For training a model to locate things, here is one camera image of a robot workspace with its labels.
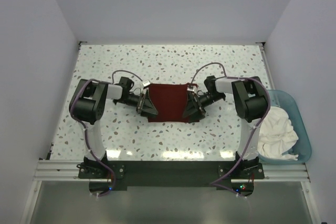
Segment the dark red t-shirt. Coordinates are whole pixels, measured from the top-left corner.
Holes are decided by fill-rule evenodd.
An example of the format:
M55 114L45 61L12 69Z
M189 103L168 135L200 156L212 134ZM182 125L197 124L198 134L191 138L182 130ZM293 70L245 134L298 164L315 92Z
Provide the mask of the dark red t-shirt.
M196 84L158 84L149 86L149 98L154 104L158 115L148 117L148 122L183 122L190 123L190 117L183 117L187 106L187 88Z

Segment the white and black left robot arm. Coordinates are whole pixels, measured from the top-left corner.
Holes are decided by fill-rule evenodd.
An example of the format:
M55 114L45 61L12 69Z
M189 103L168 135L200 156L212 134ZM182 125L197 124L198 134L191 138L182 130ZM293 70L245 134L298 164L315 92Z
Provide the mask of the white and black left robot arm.
M79 81L69 103L69 113L83 128L86 146L83 169L89 167L97 178L113 172L108 165L100 126L107 100L132 106L138 114L149 119L158 116L159 112L149 97L149 84L141 83L140 94L137 95L131 91L134 82L127 77L121 77L116 84L96 79Z

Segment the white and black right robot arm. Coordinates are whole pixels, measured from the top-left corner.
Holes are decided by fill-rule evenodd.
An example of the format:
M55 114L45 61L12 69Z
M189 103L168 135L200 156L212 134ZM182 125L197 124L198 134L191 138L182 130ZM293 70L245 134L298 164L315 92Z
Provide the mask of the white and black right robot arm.
M258 141L261 123L270 110L270 96L259 77L238 78L208 76L204 80L207 92L198 95L192 84L187 86L187 103L182 118L188 123L197 122L205 117L205 108L226 94L232 94L237 116L240 118L240 142L235 153L235 164L222 178L235 173L246 178L259 164Z

